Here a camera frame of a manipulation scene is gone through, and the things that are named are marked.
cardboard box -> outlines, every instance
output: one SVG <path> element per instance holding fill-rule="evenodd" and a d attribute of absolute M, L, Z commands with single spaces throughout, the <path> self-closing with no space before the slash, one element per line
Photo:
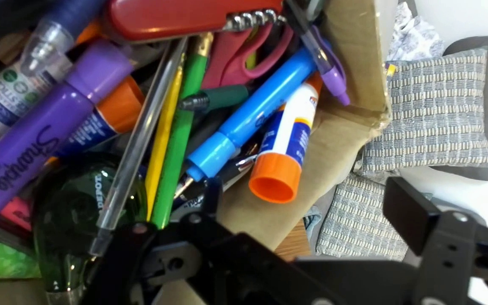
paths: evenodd
<path fill-rule="evenodd" d="M 380 132 L 387 121 L 387 96 L 379 32 L 389 37 L 392 3 L 396 1 L 380 0 L 379 4 L 379 0 L 328 0 L 325 32 L 347 67 L 352 104 L 342 108 L 331 101 L 319 113 L 321 121 L 311 133 L 294 203 L 262 203 L 247 191 L 245 179 L 223 196 L 220 221 L 231 232 L 248 232 L 274 248 L 314 199 L 347 176 L 357 150 Z M 42 303 L 42 298 L 30 296 L 31 289 L 31 282 L 0 282 L 0 303 Z M 162 294 L 162 303 L 184 305 L 197 299 L 182 282 L 167 284 Z"/>

green pen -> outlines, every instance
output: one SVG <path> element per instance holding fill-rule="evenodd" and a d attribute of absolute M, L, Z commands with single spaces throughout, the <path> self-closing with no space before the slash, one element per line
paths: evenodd
<path fill-rule="evenodd" d="M 199 91 L 206 72 L 211 42 L 213 42 L 211 32 L 197 35 L 197 40 L 184 64 L 184 76 L 179 98 L 187 98 Z M 152 210 L 152 221 L 157 228 L 164 228 L 170 216 L 172 199 L 179 172 L 184 162 L 191 125 L 192 125 L 192 111 L 177 106 L 172 120 L 167 150 L 162 162 L 160 179 L 157 186 L 159 189 Z"/>
<path fill-rule="evenodd" d="M 226 108 L 240 104 L 247 94 L 250 93 L 248 86 L 233 84 L 233 86 L 221 86 L 214 89 L 203 89 L 196 94 L 182 98 L 179 106 L 184 110 L 201 111 L 206 115 L 216 108 Z"/>

blue marker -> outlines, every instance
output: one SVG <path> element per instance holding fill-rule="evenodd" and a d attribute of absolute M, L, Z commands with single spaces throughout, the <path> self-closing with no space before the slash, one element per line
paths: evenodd
<path fill-rule="evenodd" d="M 53 0 L 21 52 L 21 72 L 35 74 L 57 52 L 60 55 L 69 50 L 103 4 L 104 0 Z"/>
<path fill-rule="evenodd" d="M 179 196 L 192 181 L 214 176 L 223 164 L 257 132 L 286 98 L 313 72 L 309 52 L 299 47 L 269 76 L 223 125 L 187 155 L 186 179 Z"/>

cluttered drawer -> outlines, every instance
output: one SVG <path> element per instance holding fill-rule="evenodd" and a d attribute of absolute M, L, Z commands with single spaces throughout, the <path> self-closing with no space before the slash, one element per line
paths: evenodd
<path fill-rule="evenodd" d="M 387 120 L 374 0 L 1 0 L 9 15 L 0 279 L 40 277 L 48 301 L 75 303 L 125 225 L 201 211 L 274 248 Z"/>

yellow pencil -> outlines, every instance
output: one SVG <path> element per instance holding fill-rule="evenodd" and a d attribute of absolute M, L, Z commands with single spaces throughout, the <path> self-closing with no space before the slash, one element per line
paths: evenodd
<path fill-rule="evenodd" d="M 177 96 L 179 96 L 179 88 L 181 88 L 181 79 L 182 79 L 182 60 L 184 60 L 184 55 L 181 55 L 174 81 L 170 82 L 170 88 L 164 98 L 164 106 L 160 110 L 152 150 L 148 155 L 148 164 L 147 164 L 145 181 L 143 181 L 145 182 L 145 221 L 150 220 L 152 210 L 153 210 L 159 176 L 160 176 L 162 160 L 164 160 L 165 147 L 167 147 L 169 135 L 170 135 L 172 118 L 175 113 L 175 104 L 177 104 Z"/>

